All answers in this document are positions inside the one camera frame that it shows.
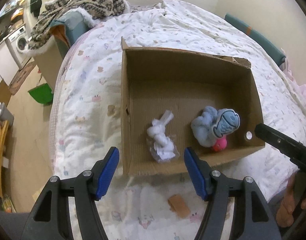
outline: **light blue plush toy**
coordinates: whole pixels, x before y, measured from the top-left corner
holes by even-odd
[[[217,140],[226,137],[239,127],[240,117],[233,109],[225,108],[217,111],[212,106],[206,106],[202,116],[191,122],[194,137],[204,147],[213,147]]]

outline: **bolt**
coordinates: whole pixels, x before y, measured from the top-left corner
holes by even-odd
[[[50,178],[50,182],[56,182],[58,180],[58,177],[57,176],[52,176]]]
[[[212,175],[214,177],[219,177],[221,175],[221,173],[219,171],[212,171]]]
[[[248,183],[252,183],[254,181],[254,179],[252,177],[245,177],[245,180],[248,182]]]
[[[92,171],[90,171],[90,170],[83,171],[83,176],[88,177],[88,176],[91,175],[91,173],[92,173]]]

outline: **white patterned sheet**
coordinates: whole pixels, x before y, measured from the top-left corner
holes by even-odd
[[[164,0],[146,9],[107,20],[80,37],[67,54],[51,115],[51,130],[56,131],[50,145],[55,146],[56,175],[74,177],[102,159],[110,146],[121,146],[121,36],[129,46],[247,58],[252,63],[264,123],[306,145],[306,102],[255,41],[216,15],[186,2]],[[252,176],[269,200],[285,187],[296,167],[267,145],[218,169],[237,179]],[[108,193],[97,203],[110,240],[194,239],[206,203],[196,195],[187,174],[136,178],[121,174],[119,164]],[[179,219],[169,210],[167,199],[174,194],[184,198],[192,212],[189,218]],[[232,201],[229,207],[222,239],[229,236]],[[74,237],[81,239],[73,199],[70,214]]]

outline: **person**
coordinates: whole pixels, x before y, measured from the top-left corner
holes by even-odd
[[[295,210],[294,183],[295,183],[295,173],[288,180],[284,198],[276,214],[276,222],[280,227],[283,228],[290,227],[294,223],[294,218],[293,218],[293,212]],[[301,208],[306,209],[306,198],[302,201]]]

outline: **blue gripper pad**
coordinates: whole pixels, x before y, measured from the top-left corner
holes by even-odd
[[[107,193],[119,160],[120,153],[115,148],[99,176],[98,188],[95,194],[98,199],[101,199]]]
[[[206,200],[208,194],[205,190],[205,180],[203,175],[201,174],[195,160],[192,157],[191,152],[188,148],[184,150],[184,163],[189,172],[190,178],[192,180],[195,192],[198,196],[200,196],[203,200]]]

